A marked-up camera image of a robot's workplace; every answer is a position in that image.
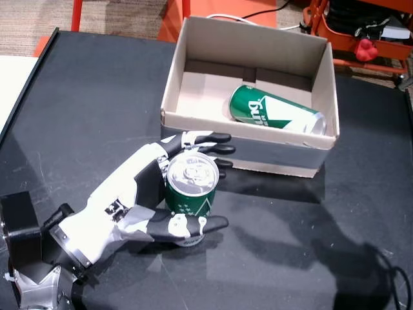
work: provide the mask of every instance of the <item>soda can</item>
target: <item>soda can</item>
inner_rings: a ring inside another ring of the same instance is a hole
[[[230,98],[230,113],[244,123],[302,132],[324,134],[322,113],[254,87],[242,85]]]
[[[207,155],[199,152],[177,155],[166,173],[165,201],[168,208],[175,213],[208,216],[218,180],[218,167]],[[198,244],[203,237],[187,238],[176,244],[190,247]]]

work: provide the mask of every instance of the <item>black cable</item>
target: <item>black cable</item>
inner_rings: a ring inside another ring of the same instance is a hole
[[[270,13],[270,12],[277,12],[277,11],[280,11],[280,10],[284,9],[290,2],[291,2],[291,0],[287,0],[287,2],[284,3],[283,5],[281,5],[279,8],[275,8],[275,9],[273,9],[273,10],[266,10],[266,11],[260,11],[260,12],[252,13],[252,14],[250,14],[250,15],[243,16],[242,18],[243,18],[243,19],[246,19],[246,18],[250,18],[250,17],[252,17],[252,16],[259,15],[259,14]]]
[[[400,307],[401,304],[399,302],[399,295],[396,289],[396,283],[394,281],[398,273],[401,275],[401,277],[405,281],[406,290],[407,290],[407,302],[405,305],[405,309],[410,310],[412,307],[412,287],[410,285],[410,281],[408,279],[406,272],[398,266],[393,267],[391,263],[389,262],[389,260],[383,255],[383,253],[376,250],[376,254],[381,258],[381,260],[384,262],[384,264],[386,265],[389,271],[390,290],[392,291],[392,294],[393,294],[394,306],[396,310],[401,310],[401,307]]]

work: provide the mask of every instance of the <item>open cardboard box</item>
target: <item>open cardboard box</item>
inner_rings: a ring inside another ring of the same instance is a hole
[[[324,136],[234,121],[235,89],[251,85],[322,112]],[[186,19],[161,106],[162,136],[232,135],[234,167],[313,177],[339,136],[332,49],[326,39],[202,17]]]

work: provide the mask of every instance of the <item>white cable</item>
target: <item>white cable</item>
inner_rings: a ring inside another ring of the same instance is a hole
[[[225,18],[231,18],[231,19],[235,19],[237,21],[243,21],[244,23],[250,24],[250,25],[256,25],[255,23],[246,20],[245,18],[242,17],[238,17],[238,16],[234,16],[234,15],[228,15],[228,14],[211,14],[208,15],[206,18],[215,18],[215,17],[225,17]],[[285,28],[278,28],[279,30],[292,30],[292,29],[296,29],[299,28],[299,25],[294,25],[294,26],[290,26],[290,27],[285,27]]]
[[[214,18],[214,17],[225,17],[225,18],[231,18],[235,19],[238,21],[243,21],[244,23],[250,24],[250,25],[257,25],[251,21],[247,21],[246,19],[243,19],[242,17],[234,16],[234,15],[228,15],[228,14],[211,14],[207,16],[206,18]]]
[[[276,28],[279,30],[293,30],[293,29],[297,29],[299,28],[299,25],[294,25],[294,26],[290,26],[290,27],[285,27],[285,28]]]

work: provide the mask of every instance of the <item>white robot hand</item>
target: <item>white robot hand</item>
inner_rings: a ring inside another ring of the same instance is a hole
[[[184,132],[142,146],[74,214],[63,204],[42,227],[29,194],[0,198],[0,221],[10,254],[9,273],[21,309],[73,309],[72,284],[105,247],[117,241],[178,242],[228,226],[222,216],[197,217],[156,209],[165,194],[169,161],[180,152],[231,154],[228,134]],[[220,178],[232,163],[215,159]],[[19,216],[23,212],[25,220]]]

